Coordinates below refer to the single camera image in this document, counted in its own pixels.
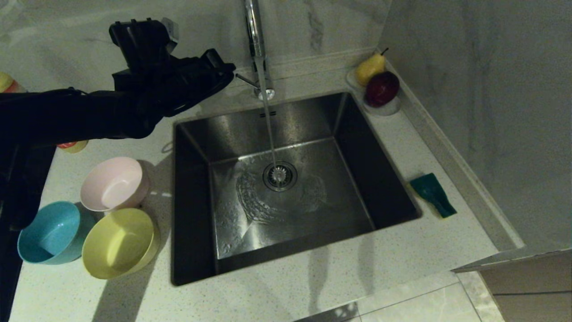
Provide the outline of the chrome faucet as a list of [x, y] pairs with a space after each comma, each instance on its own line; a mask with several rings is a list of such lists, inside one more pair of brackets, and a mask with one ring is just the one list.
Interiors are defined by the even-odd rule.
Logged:
[[244, 12], [249, 51], [257, 80], [249, 80], [238, 73], [235, 74], [235, 78], [251, 86], [253, 93], [259, 100], [271, 100], [275, 96], [275, 90], [273, 88], [273, 82], [270, 79], [268, 56], [266, 55], [263, 24], [258, 0], [244, 0]]

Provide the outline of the orange label dish soap bottle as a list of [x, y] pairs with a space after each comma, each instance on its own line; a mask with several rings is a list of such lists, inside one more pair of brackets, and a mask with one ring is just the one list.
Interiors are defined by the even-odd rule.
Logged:
[[[27, 89], [18, 83], [12, 76], [0, 72], [0, 93], [27, 93]], [[78, 153], [86, 147], [88, 140], [72, 141], [58, 144], [57, 147], [67, 153]]]

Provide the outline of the blue plastic bowl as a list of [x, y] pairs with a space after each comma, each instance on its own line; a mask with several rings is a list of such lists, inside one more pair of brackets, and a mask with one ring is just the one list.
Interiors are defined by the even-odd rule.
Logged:
[[75, 204], [58, 201], [39, 209], [20, 232], [17, 251], [26, 263], [61, 265], [80, 258], [84, 241], [96, 220]]

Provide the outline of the green and yellow sponge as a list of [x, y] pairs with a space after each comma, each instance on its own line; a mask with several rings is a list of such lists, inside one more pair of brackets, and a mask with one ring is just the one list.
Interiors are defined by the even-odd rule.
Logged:
[[449, 218], [458, 213], [434, 173], [421, 175], [409, 181], [409, 185], [417, 195], [437, 210], [441, 218]]

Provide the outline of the stainless steel sink basin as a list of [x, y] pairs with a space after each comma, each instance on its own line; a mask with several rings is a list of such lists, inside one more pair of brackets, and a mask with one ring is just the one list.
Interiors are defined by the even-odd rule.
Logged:
[[182, 286], [421, 217], [355, 96], [270, 106], [277, 161], [294, 187], [263, 183], [272, 164], [263, 108], [174, 126], [171, 282]]

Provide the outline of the clear running water stream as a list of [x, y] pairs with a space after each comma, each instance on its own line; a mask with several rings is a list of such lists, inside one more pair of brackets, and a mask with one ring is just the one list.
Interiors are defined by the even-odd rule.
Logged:
[[272, 134], [272, 127], [270, 124], [270, 112], [269, 112], [269, 104], [268, 104], [268, 93], [267, 93], [267, 83], [265, 78], [265, 71], [264, 71], [264, 57], [255, 57], [254, 58], [256, 68], [257, 68], [257, 75], [259, 78], [259, 85], [260, 85], [260, 93], [263, 98], [263, 105], [264, 105], [264, 112], [266, 115], [266, 128], [269, 135], [270, 141], [270, 152], [272, 155], [272, 167], [270, 168], [268, 177], [271, 179], [277, 186], [280, 186], [283, 181], [283, 175], [280, 171], [278, 164], [277, 164], [277, 157], [276, 151], [274, 148], [274, 141], [273, 141], [273, 134]]

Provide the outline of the pink plastic bowl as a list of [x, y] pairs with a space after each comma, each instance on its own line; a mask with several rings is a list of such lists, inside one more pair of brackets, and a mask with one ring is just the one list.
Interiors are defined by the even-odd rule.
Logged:
[[149, 177], [139, 161], [115, 157], [90, 171], [80, 188], [80, 201], [95, 212], [135, 208], [144, 200], [149, 188]]

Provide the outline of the round metal drain strainer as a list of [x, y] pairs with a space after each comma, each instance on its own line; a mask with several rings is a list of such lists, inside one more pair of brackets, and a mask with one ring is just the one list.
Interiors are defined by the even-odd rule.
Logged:
[[297, 180], [298, 171], [294, 165], [285, 161], [270, 164], [263, 171], [263, 183], [271, 191], [287, 191], [294, 187]]

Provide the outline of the yellow pear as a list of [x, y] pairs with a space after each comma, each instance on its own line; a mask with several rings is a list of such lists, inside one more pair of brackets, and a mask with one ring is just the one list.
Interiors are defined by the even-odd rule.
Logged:
[[381, 52], [375, 52], [368, 59], [360, 63], [355, 69], [355, 79], [360, 86], [367, 86], [374, 75], [380, 74], [386, 69], [385, 53], [389, 48]]

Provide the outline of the dark red apple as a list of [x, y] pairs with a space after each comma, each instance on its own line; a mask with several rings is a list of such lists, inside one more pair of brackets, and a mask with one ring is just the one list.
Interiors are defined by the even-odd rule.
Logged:
[[394, 73], [386, 71], [374, 75], [366, 85], [364, 101], [367, 105], [380, 108], [393, 100], [400, 89], [400, 81]]

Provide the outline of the yellow plastic bowl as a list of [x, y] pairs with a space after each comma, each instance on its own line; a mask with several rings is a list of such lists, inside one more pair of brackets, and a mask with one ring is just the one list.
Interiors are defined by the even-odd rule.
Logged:
[[112, 280], [148, 265], [160, 248], [155, 220], [139, 208], [116, 210], [99, 220], [82, 247], [82, 261], [94, 278]]

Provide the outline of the small white dish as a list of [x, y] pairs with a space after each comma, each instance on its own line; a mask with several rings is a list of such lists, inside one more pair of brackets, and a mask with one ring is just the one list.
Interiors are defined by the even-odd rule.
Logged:
[[347, 72], [345, 79], [349, 86], [355, 90], [357, 97], [359, 98], [362, 106], [366, 109], [366, 112], [378, 116], [391, 116], [396, 114], [401, 109], [402, 102], [398, 96], [394, 97], [390, 102], [381, 107], [372, 107], [368, 105], [365, 101], [366, 88], [361, 86], [355, 77], [355, 68]]

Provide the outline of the black induction cooktop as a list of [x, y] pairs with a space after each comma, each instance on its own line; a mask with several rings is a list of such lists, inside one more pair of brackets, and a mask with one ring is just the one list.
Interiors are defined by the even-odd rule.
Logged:
[[0, 322], [8, 322], [22, 259], [20, 231], [34, 220], [55, 146], [0, 149]]

